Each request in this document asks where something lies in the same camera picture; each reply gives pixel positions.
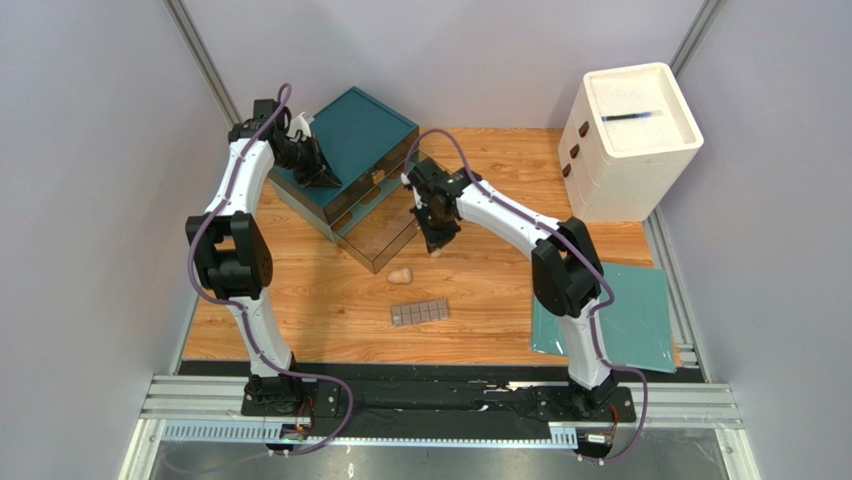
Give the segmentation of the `teal drawer organizer box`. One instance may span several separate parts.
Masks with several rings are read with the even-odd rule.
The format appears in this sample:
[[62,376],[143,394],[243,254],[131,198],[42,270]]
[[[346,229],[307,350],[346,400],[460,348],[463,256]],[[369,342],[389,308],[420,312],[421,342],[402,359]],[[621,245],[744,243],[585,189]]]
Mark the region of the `teal drawer organizer box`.
[[278,197],[327,238],[332,225],[405,159],[420,133],[413,120],[358,87],[351,87],[313,116],[311,131],[338,188],[304,188],[294,174],[273,169],[269,181]]

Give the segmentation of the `clear drawer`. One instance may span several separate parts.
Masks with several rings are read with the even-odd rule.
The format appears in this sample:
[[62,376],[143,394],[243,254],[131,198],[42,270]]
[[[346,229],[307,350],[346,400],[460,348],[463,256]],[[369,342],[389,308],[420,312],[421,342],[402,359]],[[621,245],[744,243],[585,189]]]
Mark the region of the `clear drawer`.
[[400,162],[332,226],[333,240],[371,274],[379,273],[417,234],[412,193]]

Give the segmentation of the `eyeshadow palette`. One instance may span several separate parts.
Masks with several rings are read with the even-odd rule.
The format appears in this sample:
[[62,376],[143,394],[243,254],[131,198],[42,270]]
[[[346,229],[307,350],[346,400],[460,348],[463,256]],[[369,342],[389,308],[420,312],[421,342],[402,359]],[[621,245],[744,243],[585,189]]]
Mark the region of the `eyeshadow palette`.
[[450,309],[445,298],[394,304],[390,309],[391,323],[395,327],[413,326],[449,318]]

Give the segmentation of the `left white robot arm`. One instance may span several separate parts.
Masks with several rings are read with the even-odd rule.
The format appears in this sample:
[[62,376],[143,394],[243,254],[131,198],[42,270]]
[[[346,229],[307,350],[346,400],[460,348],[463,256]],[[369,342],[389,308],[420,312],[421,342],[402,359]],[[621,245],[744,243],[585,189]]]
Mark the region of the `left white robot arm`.
[[187,269],[199,295],[234,316],[250,355],[245,396],[256,403],[296,402],[304,376],[294,369],[269,297],[270,250],[255,214],[268,174],[275,167],[323,176],[328,168],[314,138],[294,136],[286,119],[257,118],[234,126],[224,177],[205,212],[185,224],[190,244]]

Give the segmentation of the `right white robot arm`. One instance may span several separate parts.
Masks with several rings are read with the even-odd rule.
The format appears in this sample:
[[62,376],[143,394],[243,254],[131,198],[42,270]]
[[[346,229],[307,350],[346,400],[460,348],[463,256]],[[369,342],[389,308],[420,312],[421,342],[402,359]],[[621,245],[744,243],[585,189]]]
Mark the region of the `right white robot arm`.
[[460,230],[477,224],[523,253],[531,262],[537,302],[553,314],[567,344],[570,406],[583,416],[601,408],[617,383],[599,335],[597,311],[603,268],[585,225],[560,222],[509,199],[486,181],[443,173],[430,179],[404,175],[415,198],[413,213],[434,253]]

